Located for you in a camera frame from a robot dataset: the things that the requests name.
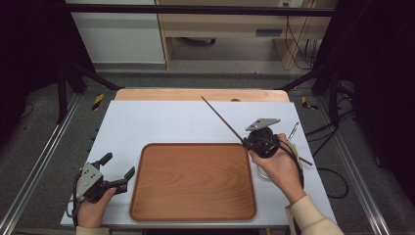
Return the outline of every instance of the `sleeve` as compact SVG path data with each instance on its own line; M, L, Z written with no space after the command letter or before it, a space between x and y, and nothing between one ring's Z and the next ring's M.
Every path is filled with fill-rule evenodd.
M110 234L109 228L84 228L76 227L76 235L108 235Z
M314 206L309 196L305 196L294 203L289 211L296 220L297 225L301 230L301 235L344 234L333 220L325 217L318 208Z

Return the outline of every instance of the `white tabletop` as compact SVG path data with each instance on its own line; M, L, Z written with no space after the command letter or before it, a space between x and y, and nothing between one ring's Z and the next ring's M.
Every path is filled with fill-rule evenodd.
M258 118L279 118L269 126L274 133L293 130L299 116L293 103L272 102L210 102L242 136L246 127ZM313 163L302 164L304 190L323 214L336 221L302 127L292 142L299 155ZM87 162L93 163L111 152L113 158L101 167L104 179L113 181L135 166L138 169L141 151L150 143L239 143L239 139L204 101L111 101ZM256 199L256 216L248 221L135 221L129 216L135 176L128 182L128 192L115 195L110 201L103 225L125 228L232 228L272 227L287 225L284 207L289 204L282 192L268 179L260 176L251 163ZM64 216L62 225L73 226Z

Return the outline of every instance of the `white cabinet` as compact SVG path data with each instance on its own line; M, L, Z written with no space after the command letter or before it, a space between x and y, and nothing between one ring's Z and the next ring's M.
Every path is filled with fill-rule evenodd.
M153 0L67 0L73 4L154 5ZM164 64L156 14L72 13L92 62Z

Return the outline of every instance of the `black cable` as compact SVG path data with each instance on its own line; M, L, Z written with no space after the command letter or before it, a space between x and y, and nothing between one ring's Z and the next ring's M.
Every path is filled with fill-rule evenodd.
M347 118L347 115L350 114L350 113L352 113L352 112L354 112L354 109L351 109L351 110L345 112L344 114L339 115L339 121L345 120L345 118ZM317 129L315 129L315 130L311 130L310 132L305 133L305 137L308 137L308 136L311 136L311 135L313 135L315 133L321 132L321 131L327 129L328 127L330 127L332 125L333 125L333 123L330 122L330 123L328 123L326 125L323 125L323 126L317 128Z
M346 196L347 196L347 194L348 194L348 183L347 183L347 181L345 180L345 178L344 177L342 177L342 175L341 174L339 174L338 172L336 172L336 171L334 171L334 170L332 170L332 169L329 169L329 168L324 168L324 167L318 167L317 168L317 170L324 170L324 171L329 171L329 172L332 172L332 173L334 173L334 174L336 174L342 181L343 181L343 183L345 184L345 192L342 194L342 195L340 195L340 196L333 196L333 195L329 195L329 194L327 194L327 196L329 197L329 198L332 198L332 199L343 199L343 198L345 198Z
M305 28L305 22L302 24L302 28L301 28L301 31L300 31L300 35L302 34L302 32L304 31L304 28ZM290 52L290 55L291 55L291 57L293 58L293 61L294 61L294 63L296 64L296 66L297 66L297 68L299 68L299 69L301 69L301 70L310 70L310 69L305 69L305 68L301 68L298 64L297 64L297 61L296 61L296 58L294 57L294 55L293 55L293 53L291 52L291 50L290 50L290 47L289 47L289 45L288 45L288 42L287 42L287 30L289 30L290 31L290 34L292 35L292 37L293 37L293 39L294 39L294 41L296 42L296 46L297 46L297 48L299 48L299 53L300 53L300 56L302 57L302 59L305 61L305 63L306 64L308 64L310 67L312 67L312 65L307 61L307 59L302 55L302 52L301 52L301 50L300 50L300 46L299 46L299 43L296 41L296 38L294 37L294 34L293 34L293 32L291 31L291 27L290 27L290 18L289 18L289 16L287 16L287 24L286 24L286 30L285 30L285 38L284 38L284 41L285 41L285 44L286 44L286 47L287 47L287 50Z
M317 58L317 39L314 39L314 46L312 49L312 65L314 66L315 59Z
M327 134L325 134L324 136L322 136L322 137L319 137L319 138L317 138L317 139L313 139L313 140L308 140L307 142L308 142L308 143L311 143L311 142L314 142L314 141L317 141L317 140L321 140L321 139L324 139L324 138L326 138L327 136L329 136L330 134L332 134L332 132L330 132L330 133L327 133Z
M261 142L264 142L264 143L267 143L267 144L270 144L270 145L272 145L272 146L275 146L275 147L277 147L277 148L280 148L280 149L282 149L284 152L286 152L289 156L290 156L290 158L294 161L294 163L296 164L296 166L297 166L297 170L299 171L299 177L300 177L300 184L301 184L301 188L304 188L304 175L303 175L303 173L302 173L302 167L300 166L300 163L299 163L299 160L298 160L298 158L296 157L296 155L294 155L294 151L291 149L291 147L290 147L290 145L289 144L287 144L287 143L285 143L285 142L283 142L283 141L279 141L280 143L284 143L285 145L287 145L287 147L290 149L290 151L288 150L288 149L286 149L286 148L284 148L284 147L282 147L281 145L279 145L279 144L277 144L277 143L274 143L274 142L272 142L272 141L269 141L269 140L267 140L267 139L263 139L263 138L259 138L259 137L251 137L252 139L254 139L254 140L259 140L259 141L261 141Z
M31 109L30 109L30 111L27 114L21 116L20 119L26 118L27 116L29 116L31 114L31 112L33 112L34 106L31 103L28 103L28 102L26 102L26 104L27 105L30 105L31 106Z
M75 177L75 179L74 179L74 181L73 181L73 186L72 186L72 200L70 200L70 199L67 199L67 201L66 201L66 206L67 206L67 216L68 217L70 217L70 218L72 218L72 220L73 220L73 225L74 225L74 227L76 228L76 226L77 226L77 213L78 213L78 211L79 211L79 206L80 206L80 201L76 198L76 189L77 189L77 182L78 182L78 180L79 180L79 178L80 178L80 176L81 176L81 174L82 174L82 170L80 170L79 171L79 173L76 175L76 177ZM73 205L73 209L72 209L72 211L71 211L71 213L69 213L69 211L68 211L68 206L69 206L69 203L72 203L72 205Z
M312 67L313 67L314 61L315 61L315 50L316 50L316 47L317 47L317 39L314 39L313 42L312 42L312 46L310 46L311 47L311 56L308 56L308 43L310 43L309 41L310 41L310 39L307 39L305 41L304 55L305 55L307 63L310 65L310 69L312 70Z
M339 128L338 127L336 127L334 130L333 130L333 132L329 135L329 137L326 139L326 140L324 140L324 142L320 145L320 147L318 147L318 149L314 152L314 154L312 154L312 157L313 158L315 158L315 156L317 155L317 153L324 147L324 145L326 145L326 143L327 142L329 142L329 140L335 135L335 133L336 133L336 131L338 130Z
M291 36L293 37L294 42L296 42L296 46L297 46L297 48L299 48L299 53L300 53L300 56L302 57L302 59L303 59L303 60L305 61L305 63L307 64L307 61L306 61L306 59L304 58L304 55L302 54L302 52L301 52L301 50L300 50L299 43L296 41L296 38L294 37L294 34L293 34L293 32L291 31L289 16L287 16L287 26L288 26L288 30L290 31ZM304 22L304 24L302 25L302 29L301 29L301 31L300 31L300 34L302 34L302 31L304 30L304 27L305 27L305 22Z

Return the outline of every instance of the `right hand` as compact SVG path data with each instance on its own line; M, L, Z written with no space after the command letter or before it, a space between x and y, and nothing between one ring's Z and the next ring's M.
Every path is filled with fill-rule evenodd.
M281 142L287 143L284 133L278 134ZM271 181L284 193L290 204L295 203L305 196L300 184L299 171L293 159L281 148L268 159L261 158L254 151L250 150L253 162L259 165L271 179Z
M85 228L101 227L105 209L115 192L116 188L107 190L98 203L90 203L88 200L84 200L80 204L77 214L78 226Z

